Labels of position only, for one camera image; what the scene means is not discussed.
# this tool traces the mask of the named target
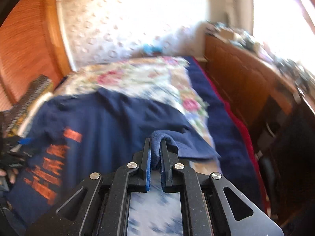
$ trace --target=floral blanket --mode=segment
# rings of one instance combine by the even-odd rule
[[[103,87],[130,97],[156,100],[182,112],[213,148],[207,128],[207,104],[193,90],[182,57],[150,57],[91,65],[72,73],[55,95],[91,93]]]

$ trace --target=bright window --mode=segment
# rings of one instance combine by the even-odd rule
[[[301,2],[315,22],[312,3]],[[254,0],[253,34],[278,56],[300,62],[315,75],[315,35],[295,0]]]

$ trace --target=navy blue t-shirt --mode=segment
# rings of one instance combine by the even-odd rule
[[[185,116],[166,104],[103,88],[55,97],[38,111],[28,135],[40,153],[29,159],[6,197],[29,225],[89,174],[110,173],[130,162],[157,130],[188,132],[195,152],[185,158],[217,155]]]

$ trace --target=navy blue blanket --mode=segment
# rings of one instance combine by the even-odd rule
[[[187,69],[194,90],[209,104],[208,129],[215,142],[215,149],[221,156],[219,161],[223,175],[262,209],[258,179],[238,128],[194,58],[184,58],[190,63]]]
[[[99,89],[74,97],[55,97],[34,118],[28,137],[41,150],[29,160],[8,201],[26,224],[46,212],[64,192],[93,172],[102,174],[132,160],[146,137],[159,145],[161,138],[178,148],[178,156],[217,159],[218,154],[177,109],[157,101],[130,98]],[[151,163],[157,168],[159,148]]]

